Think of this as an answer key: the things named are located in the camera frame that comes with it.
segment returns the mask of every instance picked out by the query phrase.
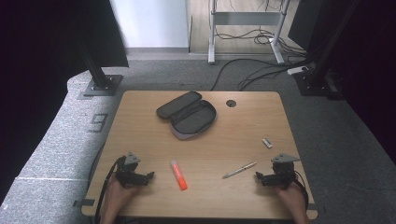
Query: pen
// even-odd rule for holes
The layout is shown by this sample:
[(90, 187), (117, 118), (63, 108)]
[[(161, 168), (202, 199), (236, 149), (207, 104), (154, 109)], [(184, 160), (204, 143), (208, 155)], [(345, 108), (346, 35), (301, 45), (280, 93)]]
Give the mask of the pen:
[(249, 163), (248, 165), (244, 165), (241, 168), (239, 168), (239, 169), (237, 169), (235, 171), (232, 171), (232, 172), (228, 173), (227, 175), (224, 175), (223, 179), (228, 178), (228, 177), (233, 176), (233, 175), (236, 175), (236, 174), (239, 174), (242, 171), (247, 170), (248, 168), (251, 168), (251, 167), (255, 166), (256, 164), (257, 164), (257, 162), (254, 161), (254, 162)]

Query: cable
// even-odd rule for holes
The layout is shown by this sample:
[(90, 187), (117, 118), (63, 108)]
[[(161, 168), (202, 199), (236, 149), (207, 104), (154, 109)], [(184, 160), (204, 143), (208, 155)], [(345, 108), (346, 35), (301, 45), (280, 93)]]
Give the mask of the cable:
[(233, 2), (232, 2), (232, 0), (230, 0), (230, 5), (231, 5), (231, 7), (233, 8), (233, 11), (236, 11), (235, 8), (233, 7)]
[(107, 188), (108, 179), (109, 179), (109, 178), (111, 177), (111, 175), (113, 174), (114, 168), (116, 168), (116, 165), (117, 165), (117, 163), (119, 162), (119, 160), (120, 160), (120, 158), (118, 158), (118, 159), (114, 162), (114, 164), (111, 166), (111, 168), (110, 168), (110, 170), (108, 171), (108, 174), (107, 174), (107, 176), (106, 176), (106, 179), (105, 179), (105, 181), (104, 181), (104, 183), (103, 183), (102, 191), (100, 192), (100, 197), (99, 197), (98, 205), (97, 205), (97, 207), (96, 207), (96, 212), (95, 212), (95, 223), (99, 223), (99, 221), (100, 221), (99, 212), (100, 212), (100, 208), (101, 208), (101, 206), (102, 206), (103, 198), (104, 198), (104, 196), (105, 196), (105, 191), (106, 191), (106, 188)]
[(88, 191), (88, 189), (90, 187), (90, 184), (91, 184), (92, 175), (93, 175), (93, 173), (92, 173), (93, 172), (93, 166), (96, 164), (96, 161), (98, 160), (99, 155), (102, 153), (103, 148), (105, 147), (105, 143), (106, 142), (104, 142), (102, 144), (102, 146), (99, 148), (98, 152), (96, 153), (95, 158), (93, 159), (93, 162), (92, 162), (92, 165), (91, 165), (91, 168), (90, 168), (90, 172), (88, 173), (88, 186), (87, 186), (87, 190), (86, 191)]

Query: black pole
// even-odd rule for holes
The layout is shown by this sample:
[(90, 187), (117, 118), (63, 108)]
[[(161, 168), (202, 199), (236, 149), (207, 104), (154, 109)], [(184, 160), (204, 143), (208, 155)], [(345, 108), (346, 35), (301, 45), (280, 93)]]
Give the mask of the black pole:
[(360, 0), (352, 0), (352, 3), (349, 4), (340, 20), (340, 24), (332, 32), (332, 37), (320, 54), (316, 68), (312, 72), (308, 71), (307, 73), (294, 76), (301, 95), (325, 96), (333, 94), (325, 78), (331, 66), (330, 56), (334, 45), (337, 43), (341, 33), (343, 33), (359, 2)]
[(103, 72), (102, 68), (97, 65), (97, 62), (91, 56), (87, 45), (81, 39), (81, 37), (77, 36), (76, 40), (78, 42), (78, 46), (79, 46), (79, 49), (80, 49), (80, 52), (81, 52), (80, 54), (81, 54), (82, 60), (87, 65), (88, 70), (90, 70), (90, 73), (92, 75), (92, 79), (93, 79), (93, 82), (94, 82), (95, 86), (97, 88), (100, 88), (100, 89), (105, 89), (107, 87), (107, 84), (108, 84), (108, 80), (106, 78), (105, 73)]

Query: hand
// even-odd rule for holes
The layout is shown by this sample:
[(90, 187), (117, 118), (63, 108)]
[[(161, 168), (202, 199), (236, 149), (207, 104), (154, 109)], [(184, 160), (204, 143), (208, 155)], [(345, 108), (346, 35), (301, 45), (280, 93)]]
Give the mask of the hand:
[(274, 187), (277, 197), (289, 210), (296, 224), (308, 224), (309, 219), (305, 212), (305, 198), (300, 187), (291, 182), (287, 189)]
[(119, 180), (112, 175), (107, 183), (104, 212), (101, 217), (101, 224), (112, 224), (115, 222), (117, 214), (131, 201), (132, 197), (140, 190), (140, 187), (124, 188)]

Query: small white object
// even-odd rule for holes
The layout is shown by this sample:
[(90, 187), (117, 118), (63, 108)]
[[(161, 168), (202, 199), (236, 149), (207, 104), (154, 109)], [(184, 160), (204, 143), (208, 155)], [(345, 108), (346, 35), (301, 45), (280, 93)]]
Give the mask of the small white object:
[(309, 69), (308, 69), (308, 67), (306, 67), (306, 66), (295, 67), (295, 68), (289, 69), (289, 70), (288, 70), (288, 74), (289, 74), (289, 75), (294, 75), (294, 74), (302, 73), (302, 72), (305, 72), (305, 71), (308, 71), (308, 70), (309, 70)]

